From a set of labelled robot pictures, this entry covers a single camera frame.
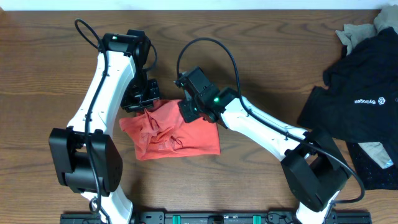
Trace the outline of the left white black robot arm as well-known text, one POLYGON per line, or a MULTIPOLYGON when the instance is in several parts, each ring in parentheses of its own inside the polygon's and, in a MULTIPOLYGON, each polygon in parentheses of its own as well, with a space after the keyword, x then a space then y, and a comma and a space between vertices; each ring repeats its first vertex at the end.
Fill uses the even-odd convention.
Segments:
POLYGON ((60 223, 134 223, 133 203, 120 185, 123 160, 113 143, 119 109, 154 106, 157 81, 145 67, 150 39, 142 30, 107 33, 99 45, 95 75, 83 103, 64 129, 54 128, 49 146, 60 185, 88 199, 93 214, 63 214, 60 223))

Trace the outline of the orange red t-shirt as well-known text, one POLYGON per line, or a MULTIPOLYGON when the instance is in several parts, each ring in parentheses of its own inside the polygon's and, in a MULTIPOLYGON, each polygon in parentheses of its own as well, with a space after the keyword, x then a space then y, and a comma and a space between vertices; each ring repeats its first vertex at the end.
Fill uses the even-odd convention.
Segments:
POLYGON ((179 102, 155 100, 154 107, 119 120, 121 130, 134 142, 136 159, 221 154, 217 125, 202 119, 186 123, 179 102))

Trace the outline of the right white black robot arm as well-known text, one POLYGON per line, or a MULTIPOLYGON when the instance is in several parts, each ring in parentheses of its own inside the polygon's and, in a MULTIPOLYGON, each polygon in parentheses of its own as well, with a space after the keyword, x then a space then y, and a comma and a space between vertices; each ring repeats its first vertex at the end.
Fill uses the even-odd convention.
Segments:
POLYGON ((354 176, 334 140, 324 131, 286 124, 251 104, 239 91, 214 85, 184 87, 179 103, 188 123, 202 118, 252 139, 275 156, 299 201, 298 223, 325 223, 337 196, 354 176))

